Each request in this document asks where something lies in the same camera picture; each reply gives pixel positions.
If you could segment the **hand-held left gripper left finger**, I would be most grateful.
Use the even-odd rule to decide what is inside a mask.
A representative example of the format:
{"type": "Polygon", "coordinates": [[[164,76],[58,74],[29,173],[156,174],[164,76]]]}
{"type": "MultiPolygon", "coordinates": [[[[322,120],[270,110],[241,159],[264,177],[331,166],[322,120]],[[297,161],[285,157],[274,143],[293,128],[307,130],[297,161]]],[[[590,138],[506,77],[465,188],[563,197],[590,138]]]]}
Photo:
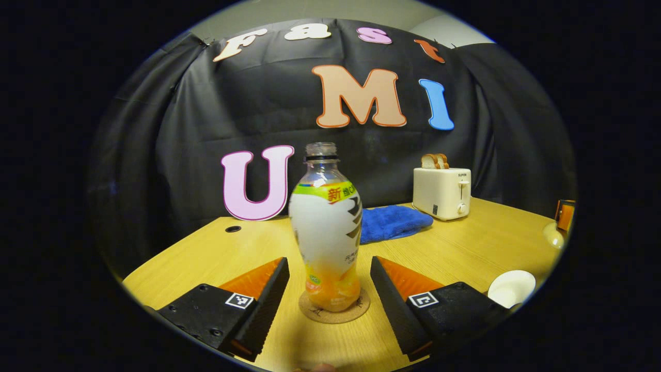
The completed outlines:
{"type": "Polygon", "coordinates": [[[198,284],[158,314],[213,349],[254,362],[289,278],[288,260],[279,257],[220,286],[198,284]]]}

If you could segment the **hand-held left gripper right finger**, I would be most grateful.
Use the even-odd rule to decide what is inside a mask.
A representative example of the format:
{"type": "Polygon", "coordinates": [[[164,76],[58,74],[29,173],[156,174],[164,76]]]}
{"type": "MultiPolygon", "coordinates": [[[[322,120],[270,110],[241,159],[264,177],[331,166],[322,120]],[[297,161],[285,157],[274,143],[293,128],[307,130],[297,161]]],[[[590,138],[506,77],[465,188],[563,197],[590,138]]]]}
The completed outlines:
{"type": "Polygon", "coordinates": [[[372,257],[370,276],[411,362],[448,355],[509,316],[509,309],[463,281],[443,285],[385,257],[372,257]]]}

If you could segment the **white teacup lid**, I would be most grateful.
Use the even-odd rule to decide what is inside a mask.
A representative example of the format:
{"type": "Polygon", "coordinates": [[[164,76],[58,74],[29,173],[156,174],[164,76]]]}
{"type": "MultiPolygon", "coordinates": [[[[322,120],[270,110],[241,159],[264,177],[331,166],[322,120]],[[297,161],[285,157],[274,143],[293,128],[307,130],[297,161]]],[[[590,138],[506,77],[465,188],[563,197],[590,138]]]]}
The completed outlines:
{"type": "Polygon", "coordinates": [[[552,247],[555,247],[558,250],[564,248],[567,232],[560,229],[557,222],[551,222],[544,226],[542,229],[542,235],[552,247]]]}

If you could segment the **round cork coaster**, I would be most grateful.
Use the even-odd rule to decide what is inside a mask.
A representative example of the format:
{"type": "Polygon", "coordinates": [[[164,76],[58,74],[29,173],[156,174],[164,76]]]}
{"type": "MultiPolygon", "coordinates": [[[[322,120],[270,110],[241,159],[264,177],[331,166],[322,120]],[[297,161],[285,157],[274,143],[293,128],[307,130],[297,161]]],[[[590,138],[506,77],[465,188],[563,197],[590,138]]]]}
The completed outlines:
{"type": "Polygon", "coordinates": [[[307,318],[319,323],[347,323],[358,319],[368,311],[371,300],[365,289],[360,290],[357,300],[347,309],[340,312],[330,312],[312,304],[307,292],[299,298],[299,308],[307,318]]]}

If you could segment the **white ceramic teacup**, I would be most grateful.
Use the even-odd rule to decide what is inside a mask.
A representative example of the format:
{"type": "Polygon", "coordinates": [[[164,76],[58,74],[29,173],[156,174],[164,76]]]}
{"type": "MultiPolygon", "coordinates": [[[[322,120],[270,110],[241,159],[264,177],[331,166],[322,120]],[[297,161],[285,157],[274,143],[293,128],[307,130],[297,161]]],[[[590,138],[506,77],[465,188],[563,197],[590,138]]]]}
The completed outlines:
{"type": "Polygon", "coordinates": [[[511,309],[529,299],[535,290],[536,283],[536,278],[527,271],[508,271],[493,280],[487,297],[502,307],[511,309]]]}

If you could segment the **clear water bottle orange label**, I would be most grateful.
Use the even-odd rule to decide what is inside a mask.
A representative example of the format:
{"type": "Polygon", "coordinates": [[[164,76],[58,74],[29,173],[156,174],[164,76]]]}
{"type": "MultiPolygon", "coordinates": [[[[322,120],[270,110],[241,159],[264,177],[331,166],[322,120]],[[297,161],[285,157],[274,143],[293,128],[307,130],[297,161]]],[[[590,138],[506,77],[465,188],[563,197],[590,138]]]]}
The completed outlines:
{"type": "Polygon", "coordinates": [[[359,192],[338,163],[333,142],[307,144],[307,171],[288,205],[304,262],[305,290],[314,306],[330,312],[347,310],[360,294],[356,260],[363,208],[359,192]]]}

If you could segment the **blue folded towel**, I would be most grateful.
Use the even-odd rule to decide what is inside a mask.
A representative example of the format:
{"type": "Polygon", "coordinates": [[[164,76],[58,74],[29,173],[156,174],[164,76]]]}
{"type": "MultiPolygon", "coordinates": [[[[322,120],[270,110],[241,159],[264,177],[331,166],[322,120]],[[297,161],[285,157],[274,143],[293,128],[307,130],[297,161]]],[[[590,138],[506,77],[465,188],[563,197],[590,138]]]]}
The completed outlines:
{"type": "Polygon", "coordinates": [[[433,222],[430,215],[405,206],[364,209],[360,244],[415,235],[433,222]]]}

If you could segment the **cream toaster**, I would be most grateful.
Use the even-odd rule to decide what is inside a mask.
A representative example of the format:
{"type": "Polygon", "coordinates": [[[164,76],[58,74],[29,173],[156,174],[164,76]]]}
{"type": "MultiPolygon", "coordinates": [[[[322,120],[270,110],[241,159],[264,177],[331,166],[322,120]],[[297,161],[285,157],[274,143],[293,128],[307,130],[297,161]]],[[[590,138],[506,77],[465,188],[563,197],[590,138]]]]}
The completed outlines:
{"type": "Polygon", "coordinates": [[[470,212],[471,171],[467,168],[413,170],[415,209],[441,221],[465,217],[470,212]]]}

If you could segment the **black backdrop cloth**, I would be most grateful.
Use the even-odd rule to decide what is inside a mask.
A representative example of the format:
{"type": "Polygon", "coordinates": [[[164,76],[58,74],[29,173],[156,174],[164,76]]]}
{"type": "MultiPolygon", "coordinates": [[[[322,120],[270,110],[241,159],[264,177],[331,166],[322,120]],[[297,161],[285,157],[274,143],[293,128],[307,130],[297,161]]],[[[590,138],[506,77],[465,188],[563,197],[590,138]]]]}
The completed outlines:
{"type": "Polygon", "coordinates": [[[269,195],[273,146],[333,142],[366,208],[409,203],[413,169],[444,153],[472,172],[474,197],[548,218],[578,197],[558,109],[500,45],[448,47],[381,24],[301,19],[207,43],[180,35],[111,100],[90,154],[87,198],[102,255],[119,278],[218,217],[222,158],[253,155],[241,197],[269,195]]]}

